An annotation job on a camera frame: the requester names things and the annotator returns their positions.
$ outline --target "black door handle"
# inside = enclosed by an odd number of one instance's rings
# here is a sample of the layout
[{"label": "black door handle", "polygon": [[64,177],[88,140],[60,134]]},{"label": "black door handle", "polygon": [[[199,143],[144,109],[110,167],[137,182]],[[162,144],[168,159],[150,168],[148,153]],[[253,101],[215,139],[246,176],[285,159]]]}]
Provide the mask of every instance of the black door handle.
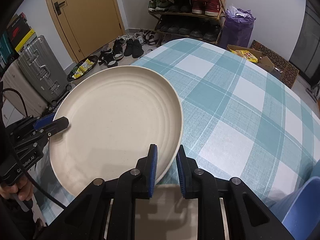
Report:
[{"label": "black door handle", "polygon": [[60,6],[63,5],[63,4],[65,4],[65,3],[66,3],[66,1],[63,1],[62,3],[58,3],[58,2],[55,2],[55,3],[54,3],[54,7],[55,7],[55,9],[56,9],[56,11],[57,11],[57,15],[60,15],[60,14],[61,14]]}]

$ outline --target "human hand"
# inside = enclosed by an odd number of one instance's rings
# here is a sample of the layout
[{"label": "human hand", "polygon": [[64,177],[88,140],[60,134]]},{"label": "human hand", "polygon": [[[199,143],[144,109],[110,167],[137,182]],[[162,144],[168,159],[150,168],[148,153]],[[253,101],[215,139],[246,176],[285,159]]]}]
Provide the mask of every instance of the human hand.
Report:
[{"label": "human hand", "polygon": [[33,194],[33,185],[31,182],[27,179],[26,176],[22,176],[19,181],[14,184],[13,186],[8,186],[5,183],[1,183],[0,185],[0,195],[4,199],[9,199],[11,193],[18,193],[18,198],[21,201],[24,200],[30,200]]}]

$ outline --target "tablecloth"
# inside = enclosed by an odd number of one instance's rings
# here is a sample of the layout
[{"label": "tablecloth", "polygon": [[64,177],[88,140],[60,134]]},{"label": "tablecloth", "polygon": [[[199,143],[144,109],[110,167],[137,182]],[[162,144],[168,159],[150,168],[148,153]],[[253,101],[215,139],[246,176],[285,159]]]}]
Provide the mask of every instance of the tablecloth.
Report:
[{"label": "tablecloth", "polygon": [[[184,114],[182,144],[198,166],[222,179],[241,178],[267,205],[308,179],[320,158],[320,120],[288,87],[257,65],[189,38],[170,41],[133,65],[153,69],[177,91]],[[49,159],[36,179],[67,205]],[[174,162],[160,183],[178,183]],[[61,208],[35,192],[51,223]]]}]

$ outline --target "trash bag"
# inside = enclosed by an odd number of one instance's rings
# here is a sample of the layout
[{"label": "trash bag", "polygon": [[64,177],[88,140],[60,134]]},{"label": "trash bag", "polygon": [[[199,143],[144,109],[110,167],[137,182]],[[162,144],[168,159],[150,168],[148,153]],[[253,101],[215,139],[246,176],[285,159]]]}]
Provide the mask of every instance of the trash bag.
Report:
[{"label": "trash bag", "polygon": [[[93,62],[94,64],[88,68],[80,77],[78,78],[73,78],[72,76],[76,73],[76,71],[78,70],[79,66],[81,66],[86,60],[90,60],[91,62]],[[86,75],[90,70],[92,70],[94,68],[94,66],[97,64],[98,62],[98,56],[96,55],[92,55],[89,57],[86,57],[85,59],[81,60],[68,74],[67,76],[67,80],[68,82],[72,82],[73,80],[77,80],[79,78],[82,78],[84,75]]]},{"label": "trash bag", "polygon": [[226,12],[219,46],[226,49],[230,44],[247,48],[255,19],[250,10],[243,11],[230,6]]}]

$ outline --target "bolt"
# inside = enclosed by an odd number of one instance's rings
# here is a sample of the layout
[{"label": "bolt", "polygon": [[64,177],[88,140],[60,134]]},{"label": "bolt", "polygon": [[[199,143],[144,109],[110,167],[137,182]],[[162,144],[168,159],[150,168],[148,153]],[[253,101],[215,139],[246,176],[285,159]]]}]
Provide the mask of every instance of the bolt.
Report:
[{"label": "bolt", "polygon": [[195,169],[195,174],[202,175],[202,174],[204,174],[204,170],[203,169]]},{"label": "bolt", "polygon": [[100,179],[100,178],[98,178],[98,179],[95,179],[95,180],[93,181],[93,184],[96,185],[96,186],[99,186],[99,185],[102,184],[102,182],[103,182],[103,180]]},{"label": "bolt", "polygon": [[132,169],[132,170],[130,171],[130,173],[131,173],[132,175],[136,176],[136,175],[138,175],[138,174],[140,173],[140,170],[139,170],[139,169]]},{"label": "bolt", "polygon": [[239,185],[241,183],[241,179],[237,177],[232,178],[231,181],[233,184],[236,184],[236,185]]}]

